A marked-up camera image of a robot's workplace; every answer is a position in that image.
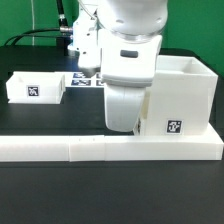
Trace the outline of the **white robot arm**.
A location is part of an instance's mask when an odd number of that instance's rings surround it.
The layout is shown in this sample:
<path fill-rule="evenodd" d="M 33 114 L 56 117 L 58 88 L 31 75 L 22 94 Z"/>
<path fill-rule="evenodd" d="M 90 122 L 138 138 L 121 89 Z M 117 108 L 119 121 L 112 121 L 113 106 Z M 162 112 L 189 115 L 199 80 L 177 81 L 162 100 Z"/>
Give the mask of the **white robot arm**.
<path fill-rule="evenodd" d="M 106 126 L 135 127 L 153 83 L 168 0 L 78 0 L 69 49 L 87 77 L 101 75 Z"/>

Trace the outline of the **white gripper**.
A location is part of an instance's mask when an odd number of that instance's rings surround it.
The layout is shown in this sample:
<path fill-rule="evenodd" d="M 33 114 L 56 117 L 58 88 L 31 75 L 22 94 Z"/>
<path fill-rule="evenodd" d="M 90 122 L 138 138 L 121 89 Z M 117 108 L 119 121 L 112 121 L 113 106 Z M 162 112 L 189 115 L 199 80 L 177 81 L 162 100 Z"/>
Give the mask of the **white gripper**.
<path fill-rule="evenodd" d="M 137 123 L 145 88 L 104 85 L 105 123 L 108 129 L 130 132 Z"/>

